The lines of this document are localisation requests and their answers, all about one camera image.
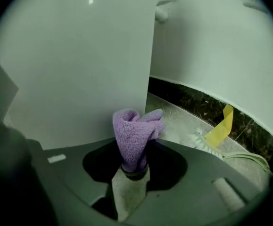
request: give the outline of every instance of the white curved wall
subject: white curved wall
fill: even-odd
[[[151,72],[223,100],[273,135],[273,20],[247,0],[178,0],[155,25]]]

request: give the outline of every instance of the floor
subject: floor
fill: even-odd
[[[163,109],[162,120],[166,124],[165,131],[159,136],[160,139],[188,146],[192,143],[189,135],[197,128],[202,128],[205,134],[213,129],[211,125],[189,112],[148,93],[145,112],[159,108]],[[225,153],[245,151],[242,146],[228,137],[218,148]],[[260,191],[268,186],[271,174],[263,171],[256,162],[242,158],[228,159],[226,162],[249,179]],[[120,169],[117,171],[112,180],[112,186],[119,221],[124,221],[139,206],[146,195],[146,183],[149,179],[149,171],[140,181],[131,181]]]

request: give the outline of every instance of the white brush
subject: white brush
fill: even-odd
[[[211,146],[206,139],[203,136],[203,129],[197,128],[197,131],[194,132],[192,135],[190,135],[190,139],[193,142],[193,145],[190,145],[190,147],[210,153],[219,159],[223,160],[223,152],[219,149],[217,149],[214,146]]]
[[[192,145],[189,147],[201,150],[206,153],[210,153],[219,159],[225,161],[226,159],[230,158],[247,158],[255,161],[258,163],[264,171],[269,171],[269,165],[264,157],[250,153],[250,152],[233,152],[233,153],[224,153],[223,151],[219,150],[218,148],[210,145],[207,140],[203,136],[203,129],[197,128],[197,131],[190,135],[190,139],[193,142]]]

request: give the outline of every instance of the white sticker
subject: white sticker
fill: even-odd
[[[58,161],[61,161],[61,160],[64,160],[64,159],[66,159],[66,156],[64,154],[57,155],[57,156],[52,156],[52,157],[47,158],[49,163],[58,162]]]

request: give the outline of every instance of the purple towel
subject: purple towel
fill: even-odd
[[[144,153],[148,141],[157,139],[165,128],[160,121],[161,109],[154,110],[142,118],[135,110],[121,110],[113,114],[113,130],[122,155],[122,168],[129,173],[140,172],[147,166]]]

